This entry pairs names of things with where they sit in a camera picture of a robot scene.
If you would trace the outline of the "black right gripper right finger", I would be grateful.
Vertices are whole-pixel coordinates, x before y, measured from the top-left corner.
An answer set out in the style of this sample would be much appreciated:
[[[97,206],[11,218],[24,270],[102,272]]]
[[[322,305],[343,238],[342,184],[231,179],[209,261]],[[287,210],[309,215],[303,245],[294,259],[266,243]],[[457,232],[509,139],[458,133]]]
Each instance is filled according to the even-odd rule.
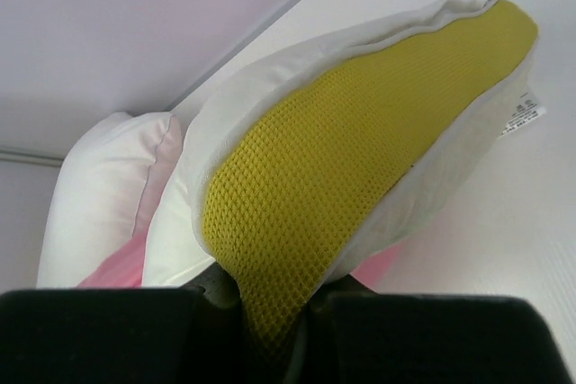
[[[379,294],[351,276],[311,298],[297,347],[297,383],[572,382],[523,299]]]

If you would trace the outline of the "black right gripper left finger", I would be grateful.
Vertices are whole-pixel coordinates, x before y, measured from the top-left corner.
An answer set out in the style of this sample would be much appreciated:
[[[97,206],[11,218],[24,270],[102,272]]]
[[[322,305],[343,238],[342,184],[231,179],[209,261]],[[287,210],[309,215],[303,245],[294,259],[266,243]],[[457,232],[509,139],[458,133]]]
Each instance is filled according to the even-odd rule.
[[[13,290],[1,297],[3,383],[243,383],[235,282]]]

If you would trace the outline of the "pink pillowcase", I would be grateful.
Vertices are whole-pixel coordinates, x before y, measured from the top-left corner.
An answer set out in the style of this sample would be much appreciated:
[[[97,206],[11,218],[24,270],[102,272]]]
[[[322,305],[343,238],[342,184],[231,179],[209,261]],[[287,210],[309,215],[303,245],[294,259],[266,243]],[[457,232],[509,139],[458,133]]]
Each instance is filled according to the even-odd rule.
[[[138,288],[142,283],[146,234],[138,234],[83,279],[79,289]]]

